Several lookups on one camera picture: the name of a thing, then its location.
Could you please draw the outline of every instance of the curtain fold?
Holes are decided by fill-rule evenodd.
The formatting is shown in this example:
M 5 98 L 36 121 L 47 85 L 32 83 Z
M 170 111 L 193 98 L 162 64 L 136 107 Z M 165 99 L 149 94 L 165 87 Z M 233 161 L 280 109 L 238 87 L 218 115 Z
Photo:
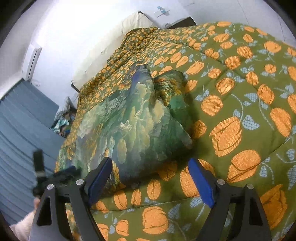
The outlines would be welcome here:
M 33 210 L 33 151 L 43 150 L 47 174 L 54 170 L 65 140 L 49 129 L 57 110 L 58 105 L 23 80 L 0 101 L 0 210 L 9 224 Z

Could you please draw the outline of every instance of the green fabric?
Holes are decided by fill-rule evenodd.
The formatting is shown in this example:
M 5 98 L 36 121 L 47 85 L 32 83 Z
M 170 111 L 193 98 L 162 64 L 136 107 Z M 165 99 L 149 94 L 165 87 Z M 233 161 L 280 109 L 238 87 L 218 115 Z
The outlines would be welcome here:
M 82 87 L 57 170 L 66 166 L 67 158 L 79 160 L 80 128 L 90 110 L 131 88 L 123 82 L 138 62 L 147 64 L 158 100 L 190 135 L 192 149 L 181 149 L 178 157 L 149 169 L 150 176 L 133 180 L 96 204 L 94 218 L 105 239 L 194 239 L 209 208 L 188 173 L 189 156 L 231 185 L 252 183 L 273 240 L 283 238 L 296 219 L 296 51 L 257 28 L 219 22 L 129 32 L 104 69 Z M 183 73 L 182 88 L 161 79 L 170 70 Z M 92 150 L 97 138 L 85 140 Z M 83 163 L 90 161 L 88 155 Z M 123 188 L 121 174 L 119 179 Z M 78 237 L 70 210 L 68 214 Z M 232 214 L 230 209 L 221 240 Z

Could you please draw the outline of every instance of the tile floor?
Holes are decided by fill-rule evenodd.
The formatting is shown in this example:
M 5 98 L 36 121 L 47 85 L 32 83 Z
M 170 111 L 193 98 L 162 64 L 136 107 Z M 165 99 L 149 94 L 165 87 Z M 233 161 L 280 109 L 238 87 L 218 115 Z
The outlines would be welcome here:
M 196 22 L 227 20 L 258 27 L 289 45 L 296 39 L 281 17 L 263 0 L 179 0 Z

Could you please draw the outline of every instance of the green patterned fabric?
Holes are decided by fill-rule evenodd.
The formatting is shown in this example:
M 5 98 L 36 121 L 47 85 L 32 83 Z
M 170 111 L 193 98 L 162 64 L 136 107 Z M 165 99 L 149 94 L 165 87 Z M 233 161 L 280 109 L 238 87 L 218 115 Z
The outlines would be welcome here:
M 136 76 L 145 67 L 152 78 Z M 151 165 L 145 155 L 133 158 L 127 141 L 123 148 L 122 138 L 113 136 L 113 131 L 123 135 L 120 125 L 128 118 L 119 117 L 122 109 L 102 108 L 133 93 L 133 79 L 150 86 L 151 91 L 143 100 L 134 92 L 139 105 L 123 101 L 129 108 L 128 118 L 137 116 L 133 106 L 139 110 L 153 97 L 149 111 L 153 112 L 158 100 L 169 113 L 168 119 L 181 127 L 167 127 L 161 118 L 158 125 L 166 128 L 161 141 L 154 143 L 153 135 L 137 134 L 133 148 L 148 143 L 145 148 L 151 153 Z M 82 87 L 76 119 L 60 150 L 56 170 L 65 168 L 69 158 L 86 174 L 104 155 L 112 156 L 111 185 L 106 188 L 116 192 L 103 197 L 93 209 L 106 240 L 194 240 L 209 213 L 188 172 L 188 158 L 196 157 L 231 185 L 252 183 L 273 240 L 281 240 L 296 219 L 295 81 L 296 51 L 257 28 L 218 22 L 177 29 L 134 29 L 104 69 Z M 108 122 L 108 111 L 117 116 L 113 125 Z M 178 130 L 191 139 L 185 143 L 176 140 L 173 135 Z M 131 132 L 126 135 L 128 140 L 131 136 Z M 117 150 L 126 152 L 124 158 L 124 151 L 110 151 L 112 138 Z M 171 151 L 174 142 L 178 156 Z M 165 152 L 164 158 L 154 162 L 160 152 Z M 145 171 L 128 176 L 142 167 Z M 70 207 L 67 213 L 79 239 Z M 230 208 L 221 240 L 227 237 L 232 215 Z

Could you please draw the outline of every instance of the curtain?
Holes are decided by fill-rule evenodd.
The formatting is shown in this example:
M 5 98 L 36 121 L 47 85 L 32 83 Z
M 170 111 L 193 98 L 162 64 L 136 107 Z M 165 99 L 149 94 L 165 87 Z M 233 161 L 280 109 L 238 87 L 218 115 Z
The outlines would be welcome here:
M 54 170 L 65 140 L 49 129 L 57 110 L 58 105 L 24 80 L 0 101 L 0 211 L 9 224 L 33 210 L 33 151 L 43 150 L 47 174 Z

